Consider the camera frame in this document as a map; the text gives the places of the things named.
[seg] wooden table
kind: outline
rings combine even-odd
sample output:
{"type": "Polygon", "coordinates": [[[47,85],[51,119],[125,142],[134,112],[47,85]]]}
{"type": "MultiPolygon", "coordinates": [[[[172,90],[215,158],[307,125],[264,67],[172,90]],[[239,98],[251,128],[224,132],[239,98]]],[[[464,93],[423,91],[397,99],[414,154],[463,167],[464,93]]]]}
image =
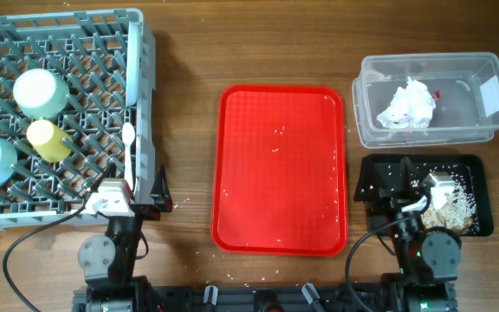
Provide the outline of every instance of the wooden table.
{"type": "MultiPolygon", "coordinates": [[[[499,2],[443,1],[122,1],[0,0],[0,15],[140,8],[157,39],[158,86],[153,141],[178,204],[161,222],[144,225],[149,256],[136,275],[154,285],[203,287],[292,285],[344,280],[349,248],[337,257],[236,255],[210,237],[218,100],[238,82],[298,83],[335,88],[345,101],[348,192],[359,176],[361,146],[352,108],[352,80],[367,55],[490,51],[499,57],[499,2]]],[[[465,238],[457,296],[462,311],[499,311],[499,131],[484,144],[382,150],[382,153],[474,153],[485,164],[496,230],[465,238]]],[[[366,231],[362,203],[349,202],[348,246],[366,231]]],[[[0,232],[0,311],[24,311],[3,278],[5,250],[31,228],[0,232]]],[[[41,310],[69,311],[84,286],[76,255],[104,226],[59,226],[32,237],[10,258],[18,287],[41,310]]],[[[377,240],[360,248],[357,281],[398,269],[377,240]]]]}

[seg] crumpled white paper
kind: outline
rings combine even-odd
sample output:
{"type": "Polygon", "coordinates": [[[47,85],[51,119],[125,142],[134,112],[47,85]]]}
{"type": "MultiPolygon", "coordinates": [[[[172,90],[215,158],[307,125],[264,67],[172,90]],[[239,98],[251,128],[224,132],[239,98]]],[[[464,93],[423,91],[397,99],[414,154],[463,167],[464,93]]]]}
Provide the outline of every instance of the crumpled white paper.
{"type": "Polygon", "coordinates": [[[377,116],[377,120],[389,129],[426,128],[435,107],[427,87],[408,77],[407,87],[398,87],[390,106],[377,116]]]}

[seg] red rectangular tray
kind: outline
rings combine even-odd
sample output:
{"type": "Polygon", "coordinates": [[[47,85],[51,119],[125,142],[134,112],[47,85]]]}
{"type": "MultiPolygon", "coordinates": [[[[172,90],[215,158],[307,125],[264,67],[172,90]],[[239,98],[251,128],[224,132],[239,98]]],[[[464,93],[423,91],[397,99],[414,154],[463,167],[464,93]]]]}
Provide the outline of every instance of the red rectangular tray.
{"type": "Polygon", "coordinates": [[[211,235],[233,252],[333,256],[347,241],[342,99],[234,85],[221,97],[211,235]]]}

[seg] spoon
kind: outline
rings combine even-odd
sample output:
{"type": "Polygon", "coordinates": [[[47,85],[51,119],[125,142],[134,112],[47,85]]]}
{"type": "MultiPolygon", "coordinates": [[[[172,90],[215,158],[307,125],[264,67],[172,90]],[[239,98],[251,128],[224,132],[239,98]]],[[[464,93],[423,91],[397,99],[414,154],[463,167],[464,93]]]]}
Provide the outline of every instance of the spoon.
{"type": "Polygon", "coordinates": [[[130,147],[132,146],[134,139],[136,139],[136,131],[130,122],[126,122],[124,126],[122,126],[122,143],[125,144],[125,180],[131,191],[134,190],[134,180],[130,147]]]}

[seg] gray dish rack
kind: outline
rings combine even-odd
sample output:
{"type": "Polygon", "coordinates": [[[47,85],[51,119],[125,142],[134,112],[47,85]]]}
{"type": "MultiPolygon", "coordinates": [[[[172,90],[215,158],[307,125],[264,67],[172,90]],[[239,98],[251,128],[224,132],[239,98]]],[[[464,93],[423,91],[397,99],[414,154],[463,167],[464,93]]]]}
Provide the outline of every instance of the gray dish rack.
{"type": "MultiPolygon", "coordinates": [[[[137,9],[0,16],[0,138],[19,155],[15,173],[0,186],[0,230],[67,216],[111,163],[122,177],[125,122],[136,129],[135,202],[152,204],[154,89],[155,38],[137,9]],[[52,119],[73,138],[65,142],[73,152],[59,163],[37,156],[26,140],[33,120],[12,98],[15,79],[32,68],[52,71],[70,88],[67,107],[52,119]]],[[[106,222],[88,214],[68,221],[106,222]]]]}

